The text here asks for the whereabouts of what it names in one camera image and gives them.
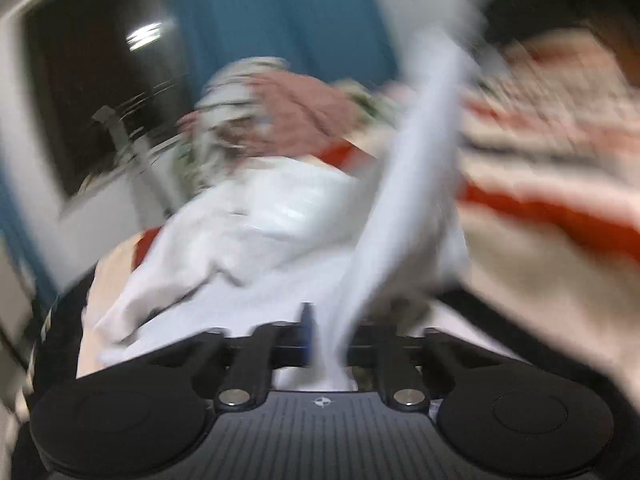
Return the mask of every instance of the circular logo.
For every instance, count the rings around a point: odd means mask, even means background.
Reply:
[[[326,397],[318,397],[317,399],[314,400],[314,404],[318,408],[324,408],[325,406],[328,406],[329,404],[331,404],[331,399],[327,399]]]

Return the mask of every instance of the pink garment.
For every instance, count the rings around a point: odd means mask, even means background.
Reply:
[[[256,74],[250,85],[273,125],[268,155],[320,153],[354,129],[353,103],[318,79],[280,70]]]

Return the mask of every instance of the metal bolt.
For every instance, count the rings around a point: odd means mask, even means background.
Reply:
[[[233,388],[231,390],[220,392],[218,399],[222,404],[226,404],[227,406],[241,406],[242,404],[249,402],[251,395],[244,390]]]
[[[402,404],[403,406],[415,406],[423,402],[425,397],[424,393],[420,390],[406,388],[405,390],[398,390],[394,393],[394,399],[398,404]]]

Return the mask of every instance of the ribbed gray panel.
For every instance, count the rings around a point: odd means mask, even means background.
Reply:
[[[145,480],[497,478],[455,455],[428,417],[395,412],[377,393],[271,392],[256,410],[222,415],[190,457]]]

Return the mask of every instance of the curtain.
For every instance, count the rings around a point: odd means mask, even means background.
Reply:
[[[36,299],[43,312],[56,302],[58,292],[53,285],[38,251],[25,231],[14,197],[8,187],[4,171],[0,166],[0,233],[4,237],[12,266],[18,276],[22,266],[27,266],[35,278]]]
[[[397,74],[375,0],[172,0],[199,94],[227,63],[279,56],[293,72],[378,85]]]

